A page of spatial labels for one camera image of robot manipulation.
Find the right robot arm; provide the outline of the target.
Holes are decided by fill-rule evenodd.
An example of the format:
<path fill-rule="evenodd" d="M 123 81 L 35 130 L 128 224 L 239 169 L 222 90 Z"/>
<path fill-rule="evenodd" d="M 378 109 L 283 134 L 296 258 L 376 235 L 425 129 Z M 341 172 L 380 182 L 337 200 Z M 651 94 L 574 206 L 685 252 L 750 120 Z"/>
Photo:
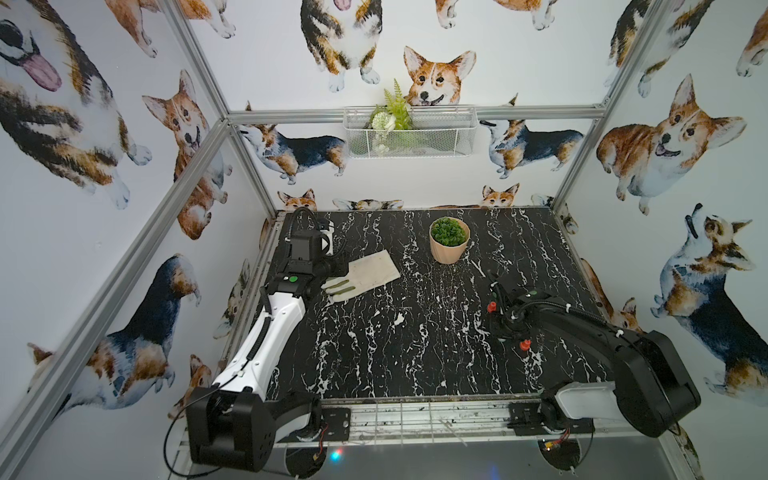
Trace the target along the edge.
<path fill-rule="evenodd" d="M 608 368 L 608 381 L 562 381 L 541 397 L 541 416 L 552 430 L 580 420 L 623 421 L 657 438 L 696 410 L 701 395 L 672 341 L 658 331 L 637 333 L 510 277 L 490 279 L 491 332 L 524 346 L 545 333 L 569 341 Z"/>

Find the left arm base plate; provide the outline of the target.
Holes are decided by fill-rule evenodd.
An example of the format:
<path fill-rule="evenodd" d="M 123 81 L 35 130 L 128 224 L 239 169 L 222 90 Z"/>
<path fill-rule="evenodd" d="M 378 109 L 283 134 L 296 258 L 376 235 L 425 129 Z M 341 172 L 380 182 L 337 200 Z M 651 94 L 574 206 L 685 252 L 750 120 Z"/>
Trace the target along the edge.
<path fill-rule="evenodd" d="M 347 441 L 350 438 L 352 426 L 352 411 L 343 407 L 323 407 L 320 423 L 317 427 L 312 425 L 295 430 L 277 439 L 277 444 L 289 443 L 319 443 Z"/>

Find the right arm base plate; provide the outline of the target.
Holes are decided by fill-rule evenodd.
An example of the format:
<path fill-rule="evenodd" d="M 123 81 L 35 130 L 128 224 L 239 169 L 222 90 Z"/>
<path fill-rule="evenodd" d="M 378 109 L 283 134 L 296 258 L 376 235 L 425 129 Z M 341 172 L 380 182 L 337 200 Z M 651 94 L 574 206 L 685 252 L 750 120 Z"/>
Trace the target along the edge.
<path fill-rule="evenodd" d="M 590 434 L 595 431 L 591 419 L 571 419 L 553 402 L 545 400 L 508 404 L 507 427 L 516 435 Z"/>

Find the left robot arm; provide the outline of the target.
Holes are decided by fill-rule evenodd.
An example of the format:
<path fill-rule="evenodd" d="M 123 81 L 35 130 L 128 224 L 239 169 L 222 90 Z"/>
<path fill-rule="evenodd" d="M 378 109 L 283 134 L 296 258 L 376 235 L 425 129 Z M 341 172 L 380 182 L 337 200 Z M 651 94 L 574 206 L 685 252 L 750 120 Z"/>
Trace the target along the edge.
<path fill-rule="evenodd" d="M 327 279 L 348 271 L 339 258 L 344 243 L 335 240 L 334 230 L 332 220 L 306 207 L 291 215 L 287 252 L 259 290 L 250 332 L 211 386 L 194 389 L 184 409 L 189 453 L 205 474 L 221 468 L 258 472 L 278 441 L 309 442 L 323 434 L 317 395 L 290 392 L 270 401 L 267 391 L 307 302 Z"/>

